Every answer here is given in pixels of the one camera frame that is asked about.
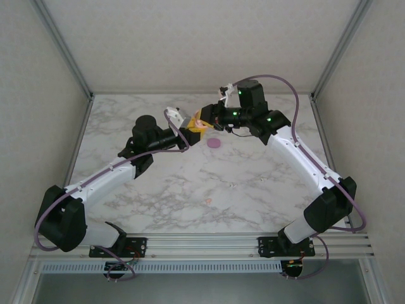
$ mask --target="pink disc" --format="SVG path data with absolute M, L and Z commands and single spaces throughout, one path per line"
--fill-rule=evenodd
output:
M 210 148 L 219 148 L 221 146 L 221 141 L 218 138 L 209 138 L 207 140 L 207 145 Z

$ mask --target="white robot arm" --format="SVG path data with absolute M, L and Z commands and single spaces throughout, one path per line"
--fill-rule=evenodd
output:
M 298 219 L 278 233 L 277 246 L 284 256 L 291 257 L 291 248 L 324 232 L 352 211 L 350 202 L 327 177 L 333 178 L 352 197 L 356 184 L 350 177 L 342 179 L 309 152 L 328 176 L 313 165 L 297 148 L 300 144 L 310 151 L 303 142 L 294 142 L 289 120 L 277 110 L 268 110 L 263 88 L 257 81 L 239 83 L 238 92 L 241 105 L 238 108 L 225 106 L 226 93 L 218 104 L 205 106 L 194 117 L 188 117 L 179 109 L 167 108 L 165 115 L 170 127 L 165 130 L 156 125 L 152 116 L 138 118 L 132 137 L 109 165 L 77 184 L 64 189 L 53 186 L 46 191 L 37 217 L 38 231 L 63 251 L 70 251 L 78 245 L 94 245 L 110 248 L 120 256 L 126 234 L 112 223 L 93 222 L 87 216 L 89 209 L 115 187 L 143 174 L 153 162 L 153 153 L 168 151 L 175 146 L 180 149 L 192 146 L 201 140 L 207 127 L 228 132 L 233 128 L 248 127 L 252 135 L 278 152 L 296 170 L 314 199 Z M 61 197 L 63 200 L 51 208 Z

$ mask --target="metal corner post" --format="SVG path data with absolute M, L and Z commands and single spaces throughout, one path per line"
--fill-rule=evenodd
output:
M 75 77 L 75 80 L 79 84 L 80 88 L 83 90 L 83 93 L 87 96 L 87 99 L 90 101 L 92 98 L 92 93 L 89 86 L 84 79 L 82 72 L 80 71 L 78 65 L 76 64 L 75 59 L 73 58 L 71 52 L 66 45 L 66 42 L 63 40 L 62 35 L 60 34 L 58 27 L 56 26 L 54 20 L 52 19 L 51 14 L 49 13 L 48 8 L 46 7 L 43 0 L 30 0 L 34 10 L 37 12 L 38 17 L 41 19 L 49 35 L 52 37 L 58 51 L 60 52 L 62 58 L 65 60 L 68 65 L 69 70 Z
M 360 0 L 352 17 L 349 20 L 349 23 L 346 25 L 346 28 L 343 31 L 335 49 L 329 58 L 329 61 L 323 70 L 321 77 L 318 80 L 315 88 L 313 89 L 313 99 L 316 102 L 319 95 L 321 94 L 322 90 L 324 90 L 327 82 L 329 81 L 330 77 L 332 76 L 333 72 L 335 71 L 342 55 L 344 54 L 345 50 L 347 49 L 348 45 L 352 41 L 354 34 L 356 33 L 357 29 L 359 28 L 361 22 L 363 21 L 364 17 L 368 9 L 370 8 L 373 0 Z
M 73 174 L 73 169 L 75 168 L 78 152 L 80 150 L 80 145 L 82 144 L 84 131 L 86 130 L 87 122 L 89 121 L 89 117 L 90 117 L 90 113 L 91 113 L 91 108 L 93 107 L 93 102 L 94 102 L 94 96 L 92 96 L 90 98 L 89 102 L 87 103 L 86 111 L 84 113 L 82 124 L 80 125 L 80 130 L 79 130 L 76 142 L 75 142 L 75 147 L 73 148 L 72 157 L 70 158 L 68 170 L 66 172 L 65 179 L 63 181 L 63 185 L 62 185 L 63 187 L 69 185 L 69 183 L 70 183 L 70 179 Z
M 328 166 L 333 170 L 336 171 L 336 166 L 335 162 L 333 160 L 332 152 L 330 150 L 328 138 L 325 134 L 325 129 L 323 128 L 322 120 L 320 113 L 318 111 L 318 106 L 316 105 L 316 102 L 314 100 L 314 97 L 309 95 L 309 102 L 311 103 L 312 107 L 312 112 L 314 114 L 315 122 L 316 122 L 316 127 L 318 128 L 319 136 L 321 138 L 321 143 L 323 146 L 323 150 L 325 152 L 325 156 L 327 158 Z
M 377 261 L 372 258 L 360 258 L 359 264 L 371 304 L 393 303 L 387 287 L 382 281 Z

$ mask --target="marble surface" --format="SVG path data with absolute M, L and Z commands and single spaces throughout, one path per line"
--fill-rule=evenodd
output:
M 155 116 L 167 128 L 166 106 L 194 113 L 217 95 L 96 96 L 72 182 L 94 173 L 121 151 L 137 117 Z M 292 120 L 289 95 L 267 95 L 269 109 Z M 300 96 L 297 131 L 323 160 L 325 155 L 307 96 Z M 237 96 L 231 106 L 237 106 Z M 236 130 L 247 134 L 246 130 Z M 209 148 L 209 138 L 221 140 Z M 90 211 L 127 232 L 276 232 L 297 218 L 310 199 L 305 185 L 280 156 L 255 137 L 210 130 L 185 153 L 160 153 L 138 179 L 116 188 Z

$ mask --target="purple wire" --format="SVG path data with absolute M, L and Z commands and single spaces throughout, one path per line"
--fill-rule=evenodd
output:
M 123 282 L 123 281 L 129 281 L 135 278 L 136 274 L 135 274 L 135 270 L 131 265 L 128 265 L 126 263 L 126 261 L 122 260 L 118 255 L 116 255 L 115 253 L 113 253 L 112 251 L 110 251 L 108 248 L 105 248 L 103 246 L 95 246 L 96 248 L 99 248 L 103 251 L 105 251 L 106 253 L 108 253 L 109 255 L 111 255 L 113 258 L 115 258 L 116 260 L 119 261 L 120 264 L 124 265 L 125 267 L 127 267 L 129 270 L 131 270 L 132 272 L 132 276 L 130 277 L 124 277 L 123 279 L 115 279 L 115 282 Z M 110 276 L 109 273 L 115 268 L 117 267 L 119 264 L 114 264 L 112 265 L 108 271 L 107 271 L 107 279 L 110 280 Z
M 173 130 L 175 132 L 177 132 L 177 134 L 180 136 L 180 138 L 183 140 L 183 142 L 185 143 L 185 148 L 183 149 L 178 149 L 178 150 L 154 150 L 154 151 L 148 151 L 148 152 L 144 152 L 138 155 L 135 155 L 131 158 L 128 158 L 126 160 L 120 161 L 119 163 L 116 163 L 113 165 L 113 168 L 119 167 L 121 165 L 123 165 L 124 163 L 130 162 L 132 160 L 136 160 L 137 158 L 143 157 L 145 155 L 150 155 L 150 154 L 155 154 L 155 153 L 176 153 L 176 152 L 185 152 L 190 148 L 190 144 L 189 142 L 186 140 L 186 138 L 184 137 L 184 135 L 179 131 L 178 128 L 176 128 L 176 126 L 174 125 L 173 122 L 170 121 L 168 115 L 167 115 L 167 110 L 165 110 L 163 112 L 163 115 L 165 116 L 166 120 L 168 121 L 169 125 L 173 128 Z M 89 180 L 87 180 L 86 182 L 84 182 L 83 184 L 81 184 L 80 186 L 82 188 L 84 188 L 85 186 L 87 186 L 88 184 L 90 184 L 91 182 L 94 182 L 96 179 L 98 179 L 100 176 L 106 174 L 110 172 L 110 168 L 106 168 L 103 171 L 100 171 L 98 174 L 96 174 L 95 176 L 93 176 L 92 178 L 90 178 Z M 41 226 L 42 222 L 45 220 L 45 218 L 49 215 L 49 213 L 53 210 L 53 208 L 55 208 L 59 203 L 61 203 L 65 198 L 67 198 L 69 195 L 72 195 L 73 193 L 76 193 L 77 191 L 79 191 L 78 188 L 72 189 L 71 191 L 67 192 L 66 194 L 62 195 L 60 198 L 58 198 L 56 201 L 54 201 L 52 203 L 51 206 L 49 206 L 49 208 L 40 216 L 37 225 L 35 225 L 35 232 L 34 232 L 34 241 L 36 243 L 36 245 L 38 246 L 38 248 L 40 248 L 43 251 L 54 251 L 57 250 L 58 247 L 45 247 L 44 245 L 41 244 L 41 242 L 39 241 L 39 227 Z
M 323 266 L 322 266 L 320 269 L 318 269 L 317 271 L 313 272 L 312 274 L 307 274 L 307 275 L 304 275 L 304 276 L 302 276 L 302 277 L 292 277 L 294 280 L 305 280 L 305 279 L 309 279 L 310 277 L 314 277 L 314 276 L 316 276 L 317 274 L 320 274 L 321 272 L 323 272 L 323 271 L 326 269 L 326 267 L 328 266 L 328 264 L 329 264 L 329 250 L 328 250 L 327 244 L 325 243 L 325 241 L 324 241 L 321 237 L 319 237 L 319 236 L 317 236 L 317 235 L 313 235 L 312 237 L 319 239 L 319 240 L 321 241 L 321 243 L 323 244 L 323 246 L 325 247 L 325 251 L 327 252 L 327 258 L 326 258 L 326 260 L 325 260 L 325 263 L 323 264 Z M 285 275 L 285 274 L 284 274 L 283 276 L 284 276 L 287 280 L 290 278 L 288 275 Z
M 276 75 L 270 75 L 270 74 L 262 74 L 262 75 L 251 76 L 251 77 L 242 79 L 242 80 L 240 80 L 240 81 L 238 81 L 238 82 L 236 82 L 236 83 L 234 83 L 232 85 L 236 86 L 239 82 L 242 82 L 242 81 L 245 81 L 245 80 L 256 79 L 256 78 L 273 78 L 273 79 L 277 79 L 277 80 L 287 84 L 288 87 L 291 89 L 292 93 L 294 94 L 294 96 L 296 98 L 296 110 L 294 112 L 294 117 L 292 119 L 291 133 L 292 133 L 292 138 L 294 139 L 294 143 L 299 143 L 298 138 L 297 138 L 297 134 L 296 134 L 296 123 L 297 123 L 298 109 L 299 109 L 299 98 L 298 98 L 298 93 L 297 93 L 296 89 L 292 86 L 292 84 L 290 82 L 288 82 L 284 78 L 281 78 L 281 77 L 276 76 Z M 327 174 L 326 170 L 304 149 L 304 147 L 301 144 L 298 145 L 298 148 L 301 150 L 302 153 L 304 153 L 304 155 L 311 161 L 311 163 L 314 164 L 314 166 L 323 175 Z M 367 224 L 366 215 L 360 209 L 360 207 L 355 202 L 355 200 L 350 196 L 350 194 L 347 193 L 347 191 L 345 189 L 343 189 L 343 187 L 336 180 L 334 180 L 331 177 L 328 177 L 328 180 L 332 184 L 334 184 L 336 186 L 336 188 L 339 189 L 343 193 L 343 195 L 350 201 L 350 203 L 353 205 L 354 209 L 356 209 L 356 211 L 359 213 L 359 215 L 361 217 L 361 221 L 362 221 L 361 225 L 359 227 L 356 227 L 356 228 L 341 228 L 341 227 L 332 226 L 331 229 L 336 229 L 336 230 L 340 230 L 340 231 L 351 231 L 351 232 L 357 232 L 357 231 L 363 230 L 366 227 L 366 224 Z

